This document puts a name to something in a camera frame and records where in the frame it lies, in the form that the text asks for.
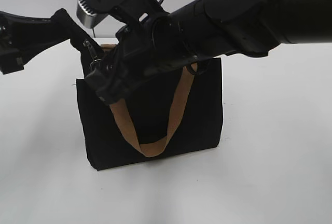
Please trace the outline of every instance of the screw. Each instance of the screw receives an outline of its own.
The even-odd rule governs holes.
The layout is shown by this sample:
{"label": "screw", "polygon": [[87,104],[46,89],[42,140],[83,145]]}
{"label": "screw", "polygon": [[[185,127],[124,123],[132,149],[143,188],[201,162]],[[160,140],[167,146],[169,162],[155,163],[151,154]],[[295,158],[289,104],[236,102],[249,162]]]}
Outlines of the screw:
{"label": "screw", "polygon": [[83,46],[84,46],[84,47],[87,47],[89,44],[90,44],[90,42],[89,42],[88,40],[85,39],[84,42],[83,42]]}
{"label": "screw", "polygon": [[111,71],[112,69],[113,69],[113,65],[108,65],[107,67],[106,67],[106,69],[107,69],[107,71]]}

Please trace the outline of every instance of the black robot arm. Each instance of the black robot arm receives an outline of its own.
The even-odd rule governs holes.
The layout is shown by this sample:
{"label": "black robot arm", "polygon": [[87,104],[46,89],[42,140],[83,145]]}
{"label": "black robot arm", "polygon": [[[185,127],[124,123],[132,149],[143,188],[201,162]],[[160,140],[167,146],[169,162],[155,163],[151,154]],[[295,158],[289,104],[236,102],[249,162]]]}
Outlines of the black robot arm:
{"label": "black robot arm", "polygon": [[[105,104],[127,97],[159,73],[184,66],[192,73],[202,73],[218,55],[265,57],[281,43],[332,42],[332,0],[195,0],[172,13],[165,12],[156,0],[79,0],[77,15],[86,27],[96,26],[108,15],[126,24],[116,34],[116,50],[94,60],[85,73],[86,82]],[[68,29],[56,27],[59,25],[62,23],[47,20],[42,27],[38,22],[41,29],[54,30],[54,35],[43,43],[36,39],[30,46],[10,44],[8,40],[16,34],[9,30],[1,37],[2,71],[15,71],[5,70],[4,64],[21,61],[17,50],[27,51],[39,44],[48,48],[70,38]],[[13,48],[17,49],[15,55],[8,55]],[[198,63],[197,72],[191,69],[192,63]]]}

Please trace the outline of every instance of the tan bag handle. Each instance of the tan bag handle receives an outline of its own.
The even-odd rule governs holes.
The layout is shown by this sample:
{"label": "tan bag handle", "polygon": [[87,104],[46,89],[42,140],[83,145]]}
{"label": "tan bag handle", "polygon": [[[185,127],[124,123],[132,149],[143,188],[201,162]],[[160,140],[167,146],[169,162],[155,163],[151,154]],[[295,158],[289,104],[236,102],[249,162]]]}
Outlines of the tan bag handle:
{"label": "tan bag handle", "polygon": [[[107,47],[110,47],[110,45],[102,45],[104,50],[107,50]],[[192,68],[197,70],[197,64],[193,64]],[[166,137],[154,143],[139,143],[133,121],[130,117],[126,101],[124,99],[109,106],[120,132],[122,133],[124,139],[133,148],[148,158],[158,156],[164,152],[166,146],[170,142],[182,121],[194,77],[195,76],[189,73],[185,67],[183,68],[182,75],[175,89],[173,102],[170,108],[167,135]]]}

